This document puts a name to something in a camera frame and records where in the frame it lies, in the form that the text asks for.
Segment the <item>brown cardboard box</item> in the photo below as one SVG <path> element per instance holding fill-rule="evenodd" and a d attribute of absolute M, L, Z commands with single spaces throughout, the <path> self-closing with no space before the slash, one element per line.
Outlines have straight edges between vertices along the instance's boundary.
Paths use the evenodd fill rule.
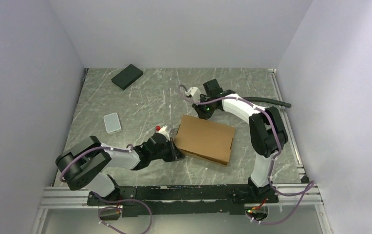
<path fill-rule="evenodd" d="M 175 144 L 188 155 L 227 165 L 230 161 L 235 128 L 210 120 L 184 115 Z"/>

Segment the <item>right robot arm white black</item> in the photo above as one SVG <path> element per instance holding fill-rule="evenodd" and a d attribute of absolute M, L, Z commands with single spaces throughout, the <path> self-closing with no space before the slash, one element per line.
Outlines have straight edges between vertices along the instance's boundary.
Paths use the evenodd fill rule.
<path fill-rule="evenodd" d="M 260 202 L 272 191 L 274 162 L 288 141 L 282 118 L 276 107 L 261 107 L 232 90 L 224 90 L 216 79 L 204 83 L 205 92 L 198 87 L 185 90 L 192 100 L 198 117 L 209 119 L 216 110 L 235 115 L 249 126 L 250 142 L 256 152 L 253 172 L 248 180 L 248 197 Z"/>

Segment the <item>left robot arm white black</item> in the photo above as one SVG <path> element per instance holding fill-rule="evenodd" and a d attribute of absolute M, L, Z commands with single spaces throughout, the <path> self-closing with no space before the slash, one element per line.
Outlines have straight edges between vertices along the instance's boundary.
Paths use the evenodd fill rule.
<path fill-rule="evenodd" d="M 138 171 L 154 160 L 174 162 L 184 158 L 172 137 L 154 133 L 142 144 L 126 148 L 112 147 L 90 136 L 59 155 L 55 164 L 60 171 L 60 181 L 70 190 L 88 189 L 112 205 L 119 200 L 119 187 L 110 175 L 103 173 L 104 169 L 115 167 Z"/>

